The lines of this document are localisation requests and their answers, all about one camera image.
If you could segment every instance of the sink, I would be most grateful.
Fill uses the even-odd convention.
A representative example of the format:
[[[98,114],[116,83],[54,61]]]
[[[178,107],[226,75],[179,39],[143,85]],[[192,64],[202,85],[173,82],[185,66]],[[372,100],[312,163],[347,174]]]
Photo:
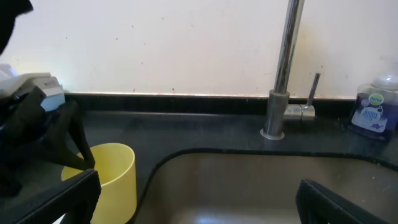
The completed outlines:
[[[135,223],[300,223],[295,195],[312,179],[398,223],[398,173],[359,159],[191,153],[152,176]]]

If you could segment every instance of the chrome faucet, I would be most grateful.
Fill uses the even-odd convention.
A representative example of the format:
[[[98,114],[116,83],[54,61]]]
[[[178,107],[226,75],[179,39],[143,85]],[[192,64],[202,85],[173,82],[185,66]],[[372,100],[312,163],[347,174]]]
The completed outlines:
[[[287,91],[287,82],[292,66],[303,6],[304,0],[289,0],[287,6],[275,86],[274,89],[269,92],[266,123],[261,130],[261,134],[267,139],[280,140],[285,137],[282,131],[284,120],[292,119],[306,121],[315,119],[315,108],[312,106],[312,100],[315,95],[315,90],[317,89],[320,73],[315,75],[307,104],[288,105],[289,92]]]

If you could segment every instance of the countertop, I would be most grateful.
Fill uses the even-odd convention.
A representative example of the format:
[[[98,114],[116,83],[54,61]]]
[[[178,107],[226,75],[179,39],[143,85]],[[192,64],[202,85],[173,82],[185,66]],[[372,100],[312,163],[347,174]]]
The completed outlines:
[[[318,117],[314,123],[288,123],[281,141],[264,139],[265,116],[88,111],[83,115],[90,146],[119,142],[136,154],[137,198],[151,172],[179,152],[235,152],[364,159],[398,171],[398,135],[380,142],[347,130],[344,120]],[[0,200],[11,206],[60,182],[62,166],[32,161],[17,172],[24,183],[18,198]]]

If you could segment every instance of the yellow plastic container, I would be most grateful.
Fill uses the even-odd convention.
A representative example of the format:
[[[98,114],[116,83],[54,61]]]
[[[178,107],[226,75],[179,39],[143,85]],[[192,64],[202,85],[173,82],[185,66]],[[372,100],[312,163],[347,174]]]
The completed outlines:
[[[133,150],[119,143],[91,147],[94,169],[101,182],[99,196],[91,223],[125,224],[137,207],[136,162]],[[70,167],[62,170],[62,180],[82,172]]]

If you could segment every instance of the soap dispenser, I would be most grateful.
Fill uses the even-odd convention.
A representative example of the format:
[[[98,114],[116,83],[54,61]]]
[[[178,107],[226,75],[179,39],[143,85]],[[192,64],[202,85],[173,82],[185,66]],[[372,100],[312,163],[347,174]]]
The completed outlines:
[[[398,61],[392,64],[390,72],[358,87],[348,129],[374,139],[391,138],[398,120]]]

